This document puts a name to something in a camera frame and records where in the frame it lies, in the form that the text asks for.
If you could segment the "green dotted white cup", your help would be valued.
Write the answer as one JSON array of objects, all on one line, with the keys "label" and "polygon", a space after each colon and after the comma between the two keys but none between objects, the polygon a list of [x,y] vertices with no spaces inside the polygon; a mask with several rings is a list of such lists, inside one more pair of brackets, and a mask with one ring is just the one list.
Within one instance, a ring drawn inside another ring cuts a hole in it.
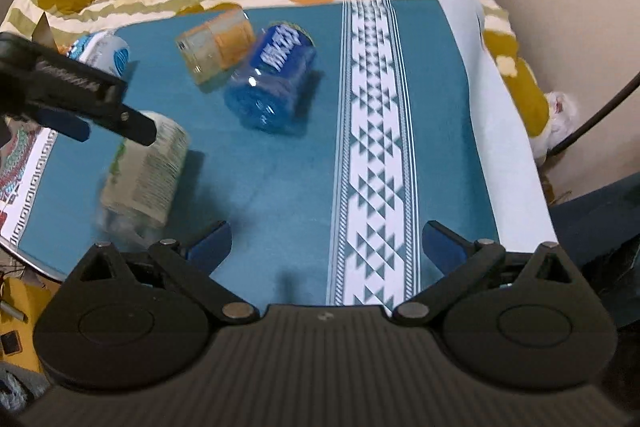
[{"label": "green dotted white cup", "polygon": [[164,115],[148,110],[143,115],[154,121],[156,139],[149,146],[120,142],[101,191],[99,224],[116,243],[146,247],[167,225],[190,135]]}]

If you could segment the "pale grey plastic cup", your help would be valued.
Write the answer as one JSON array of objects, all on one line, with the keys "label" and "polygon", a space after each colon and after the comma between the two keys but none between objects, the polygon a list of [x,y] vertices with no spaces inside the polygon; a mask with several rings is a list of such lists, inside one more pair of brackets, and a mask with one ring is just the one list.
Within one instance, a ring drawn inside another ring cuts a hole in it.
[{"label": "pale grey plastic cup", "polygon": [[66,56],[90,67],[103,70],[118,78],[125,78],[130,49],[123,38],[113,31],[102,30],[78,38]]}]

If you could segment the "orange labelled clear cup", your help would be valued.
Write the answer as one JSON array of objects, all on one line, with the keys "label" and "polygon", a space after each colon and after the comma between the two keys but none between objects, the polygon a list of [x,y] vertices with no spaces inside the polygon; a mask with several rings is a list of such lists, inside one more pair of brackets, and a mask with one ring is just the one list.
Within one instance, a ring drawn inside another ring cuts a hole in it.
[{"label": "orange labelled clear cup", "polygon": [[241,63],[255,39],[245,12],[232,9],[183,32],[175,43],[191,78],[203,84]]}]

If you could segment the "blue transparent cup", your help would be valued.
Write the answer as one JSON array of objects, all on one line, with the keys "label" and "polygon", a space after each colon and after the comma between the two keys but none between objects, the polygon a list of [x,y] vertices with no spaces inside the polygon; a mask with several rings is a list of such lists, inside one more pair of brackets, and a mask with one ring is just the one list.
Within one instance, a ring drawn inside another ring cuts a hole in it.
[{"label": "blue transparent cup", "polygon": [[287,22],[262,30],[224,89],[240,123],[270,133],[287,132],[297,119],[317,50],[302,28]]}]

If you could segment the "white paper sheet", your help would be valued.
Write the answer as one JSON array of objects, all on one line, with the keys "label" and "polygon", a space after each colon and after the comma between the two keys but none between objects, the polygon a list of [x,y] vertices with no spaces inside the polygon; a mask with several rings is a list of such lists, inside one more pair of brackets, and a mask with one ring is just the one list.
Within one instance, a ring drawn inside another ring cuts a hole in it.
[{"label": "white paper sheet", "polygon": [[556,235],[525,126],[484,43],[484,12],[477,0],[438,2],[468,77],[474,139],[500,243],[531,253]]}]

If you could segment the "teal patterned cloth mat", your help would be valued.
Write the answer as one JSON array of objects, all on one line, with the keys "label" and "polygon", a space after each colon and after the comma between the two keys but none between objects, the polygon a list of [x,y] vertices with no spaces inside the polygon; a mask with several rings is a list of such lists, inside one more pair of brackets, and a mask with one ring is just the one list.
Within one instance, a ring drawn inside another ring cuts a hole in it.
[{"label": "teal patterned cloth mat", "polygon": [[495,239],[468,62],[485,53],[476,0],[352,0],[257,9],[305,31],[316,57],[290,129],[245,126],[224,87],[199,88],[175,40],[195,16],[122,28],[127,100],[175,123],[162,133],[177,191],[165,234],[230,225],[214,273],[253,301],[391,307],[439,279],[422,233],[436,220]]}]

